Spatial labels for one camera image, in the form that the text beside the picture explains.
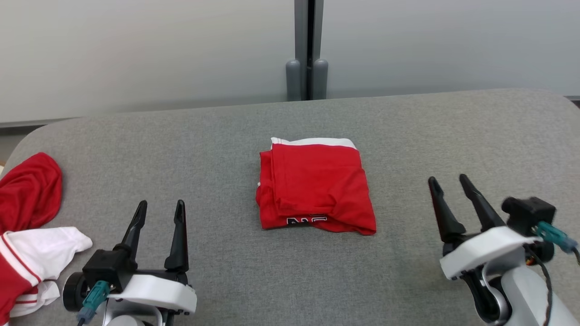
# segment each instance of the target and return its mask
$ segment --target white wall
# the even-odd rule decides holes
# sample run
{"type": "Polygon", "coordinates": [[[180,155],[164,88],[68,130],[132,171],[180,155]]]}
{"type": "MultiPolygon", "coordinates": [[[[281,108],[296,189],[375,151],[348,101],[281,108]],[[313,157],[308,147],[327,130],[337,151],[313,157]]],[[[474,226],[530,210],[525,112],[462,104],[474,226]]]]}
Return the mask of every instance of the white wall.
{"type": "Polygon", "coordinates": [[[279,102],[293,0],[4,0],[0,124],[279,102]]]}
{"type": "Polygon", "coordinates": [[[326,0],[328,98],[528,87],[580,95],[577,0],[326,0]]]}

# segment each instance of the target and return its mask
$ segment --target gray table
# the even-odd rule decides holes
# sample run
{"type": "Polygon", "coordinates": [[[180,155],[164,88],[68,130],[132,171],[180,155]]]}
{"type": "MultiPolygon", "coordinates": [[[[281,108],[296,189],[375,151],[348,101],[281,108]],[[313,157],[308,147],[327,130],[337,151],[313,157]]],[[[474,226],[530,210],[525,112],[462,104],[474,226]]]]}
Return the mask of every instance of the gray table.
{"type": "MultiPolygon", "coordinates": [[[[427,188],[434,175],[469,231],[479,229],[458,182],[466,173],[499,211],[507,196],[543,198],[580,240],[580,110],[540,90],[273,103],[81,118],[27,136],[5,171],[44,151],[64,174],[47,227],[77,226],[94,247],[120,241],[140,200],[137,261],[162,267],[185,200],[194,316],[176,325],[483,325],[463,282],[447,281],[427,188]],[[262,230],[258,152],[270,137],[348,137],[368,176],[378,231],[262,230]]],[[[554,290],[580,319],[579,267],[558,252],[554,290]]],[[[56,302],[11,325],[74,325],[56,302]]]]}

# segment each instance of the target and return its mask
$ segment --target wire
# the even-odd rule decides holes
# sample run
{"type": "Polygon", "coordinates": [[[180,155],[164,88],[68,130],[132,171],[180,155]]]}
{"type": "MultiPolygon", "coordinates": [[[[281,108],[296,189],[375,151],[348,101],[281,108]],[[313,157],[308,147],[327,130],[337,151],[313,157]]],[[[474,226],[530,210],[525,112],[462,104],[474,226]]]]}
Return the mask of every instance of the wire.
{"type": "MultiPolygon", "coordinates": [[[[548,306],[546,307],[546,320],[544,321],[543,326],[548,326],[548,324],[550,323],[550,317],[552,315],[552,299],[553,299],[553,294],[552,294],[552,279],[550,278],[550,274],[548,274],[548,269],[546,268],[546,265],[544,265],[544,263],[538,257],[538,255],[536,255],[529,248],[528,245],[525,245],[525,248],[530,253],[530,255],[532,255],[532,257],[537,262],[537,264],[540,265],[540,267],[542,268],[542,272],[543,272],[544,276],[546,277],[546,287],[548,288],[548,306]]],[[[577,252],[578,251],[576,250],[576,252],[575,252],[576,257],[579,257],[580,256],[580,253],[577,253],[577,252]]]]}
{"type": "Polygon", "coordinates": [[[574,255],[576,256],[576,261],[578,262],[578,264],[580,265],[580,252],[578,252],[578,249],[576,249],[575,247],[572,248],[572,252],[574,253],[574,255]]]}

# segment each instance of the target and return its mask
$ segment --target folded clothing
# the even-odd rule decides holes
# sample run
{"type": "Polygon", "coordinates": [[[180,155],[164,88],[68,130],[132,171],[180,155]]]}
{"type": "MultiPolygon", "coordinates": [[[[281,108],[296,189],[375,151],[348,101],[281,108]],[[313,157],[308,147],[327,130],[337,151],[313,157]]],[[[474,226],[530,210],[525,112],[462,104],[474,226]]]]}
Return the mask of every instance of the folded clothing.
{"type": "Polygon", "coordinates": [[[0,325],[59,297],[54,282],[93,242],[76,227],[5,232],[0,237],[0,325]]]}
{"type": "Polygon", "coordinates": [[[14,167],[0,180],[0,234],[50,222],[60,209],[61,194],[62,172],[45,153],[14,167]]]}
{"type": "Polygon", "coordinates": [[[260,153],[256,202],[264,229],[311,223],[333,232],[376,233],[360,154],[349,139],[272,138],[260,153]]]}

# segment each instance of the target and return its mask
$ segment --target teal connector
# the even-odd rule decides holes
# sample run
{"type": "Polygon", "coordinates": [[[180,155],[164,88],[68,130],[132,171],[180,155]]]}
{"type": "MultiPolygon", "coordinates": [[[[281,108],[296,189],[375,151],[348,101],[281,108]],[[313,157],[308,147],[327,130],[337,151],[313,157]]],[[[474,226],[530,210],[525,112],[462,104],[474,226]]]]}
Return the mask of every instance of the teal connector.
{"type": "Polygon", "coordinates": [[[79,325],[90,323],[97,312],[97,308],[107,300],[110,293],[111,288],[109,283],[105,281],[95,283],[95,286],[90,289],[89,295],[83,300],[81,311],[77,314],[79,325]]]}
{"type": "Polygon", "coordinates": [[[544,221],[538,223],[534,233],[544,241],[554,243],[565,253],[573,253],[574,248],[578,246],[578,243],[568,238],[566,233],[544,221]]]}

